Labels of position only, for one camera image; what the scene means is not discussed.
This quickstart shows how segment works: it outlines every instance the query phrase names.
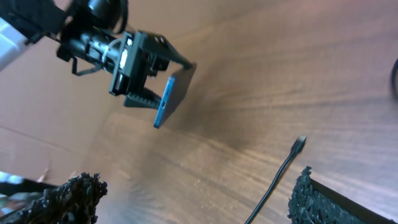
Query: wooden table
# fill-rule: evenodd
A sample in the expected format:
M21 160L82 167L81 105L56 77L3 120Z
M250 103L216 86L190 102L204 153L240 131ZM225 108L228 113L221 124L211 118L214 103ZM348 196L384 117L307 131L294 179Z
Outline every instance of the wooden table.
M289 223L287 202L306 166L398 220L398 103L389 93L398 2L222 2L220 14L245 10L170 38L198 69L164 126L152 127L156 111L122 106L104 122L82 166L109 184L99 222L243 223L301 134L307 145L255 223ZM189 16L180 10L176 22ZM176 69L147 86L161 94Z

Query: wooden surface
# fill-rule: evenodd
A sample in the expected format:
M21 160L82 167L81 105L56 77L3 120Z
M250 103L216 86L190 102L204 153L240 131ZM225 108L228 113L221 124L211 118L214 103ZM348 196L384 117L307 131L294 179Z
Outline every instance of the wooden surface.
M109 195L99 223L243 223L306 134L255 223L289 223L288 198L306 166L398 220L396 0L131 0L130 8L133 27L165 34L198 62L175 114L153 128L156 111L123 108L106 93L110 77L76 78L70 65L48 63L55 45L40 43L45 51L22 58L37 68L13 65L0 76L6 171L39 176L50 161L54 184L77 167L100 172ZM161 94L176 69L147 86Z

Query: phone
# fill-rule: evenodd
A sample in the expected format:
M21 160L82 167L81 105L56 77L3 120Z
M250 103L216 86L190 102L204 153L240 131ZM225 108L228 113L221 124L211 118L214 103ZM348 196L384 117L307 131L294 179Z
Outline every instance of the phone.
M160 128L184 99L196 69L197 65L193 63L190 69L182 68L169 77L157 110L155 128Z

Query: wood grain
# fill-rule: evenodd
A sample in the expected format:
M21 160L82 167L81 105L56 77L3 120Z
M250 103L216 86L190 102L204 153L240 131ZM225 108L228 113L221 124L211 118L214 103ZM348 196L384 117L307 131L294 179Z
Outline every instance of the wood grain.
M115 109L82 165L109 183L99 222L243 223L301 134L305 149L255 223L289 223L288 198L305 166L398 220L398 105L389 94L397 2L188 2L169 6L185 14L168 15L200 21L171 38L198 62L185 101L159 130L155 111ZM203 21L202 4L226 6ZM150 16L153 31L175 29ZM147 86L162 93L170 73Z

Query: cable connector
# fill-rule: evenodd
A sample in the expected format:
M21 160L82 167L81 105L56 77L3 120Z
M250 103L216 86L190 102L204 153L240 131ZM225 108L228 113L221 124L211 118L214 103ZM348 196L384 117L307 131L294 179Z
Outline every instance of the cable connector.
M307 136L300 136L293 144L292 148L290 149L291 153L298 154L300 153L305 145L305 140Z

